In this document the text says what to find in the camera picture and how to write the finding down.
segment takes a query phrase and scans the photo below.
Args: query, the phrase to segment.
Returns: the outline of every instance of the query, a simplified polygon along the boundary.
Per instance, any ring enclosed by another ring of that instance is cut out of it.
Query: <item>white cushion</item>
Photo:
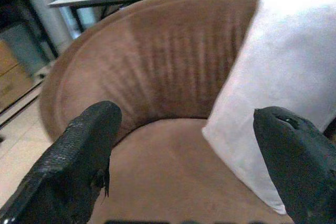
[[[285,214],[253,130],[254,109],[267,106],[285,107],[321,131],[336,116],[336,0],[260,0],[203,128],[235,175]]]

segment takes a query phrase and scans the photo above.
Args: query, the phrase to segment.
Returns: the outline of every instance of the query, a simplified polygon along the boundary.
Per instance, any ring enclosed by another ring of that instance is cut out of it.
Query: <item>wall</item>
[[[63,52],[70,45],[72,37],[59,9],[48,7],[48,4],[54,0],[30,1],[57,50]]]

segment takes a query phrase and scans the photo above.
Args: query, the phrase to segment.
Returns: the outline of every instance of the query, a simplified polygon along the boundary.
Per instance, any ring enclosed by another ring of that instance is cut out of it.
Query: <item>brown armchair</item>
[[[93,103],[122,110],[110,197],[90,223],[292,223],[216,156],[201,128],[244,39],[258,0],[145,0],[83,33],[58,59],[40,98],[55,140]]]

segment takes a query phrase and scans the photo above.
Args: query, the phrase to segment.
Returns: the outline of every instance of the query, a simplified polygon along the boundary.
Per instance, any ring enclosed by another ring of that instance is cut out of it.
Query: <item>cardboard box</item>
[[[0,40],[0,76],[18,65],[11,49],[4,40]]]
[[[0,76],[0,111],[16,101],[33,86],[23,67],[16,65]]]

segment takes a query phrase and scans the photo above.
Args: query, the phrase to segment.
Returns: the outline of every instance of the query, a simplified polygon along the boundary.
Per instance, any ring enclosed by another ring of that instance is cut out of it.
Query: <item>tiled floor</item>
[[[38,100],[0,130],[0,207],[34,162],[52,144],[39,117]]]

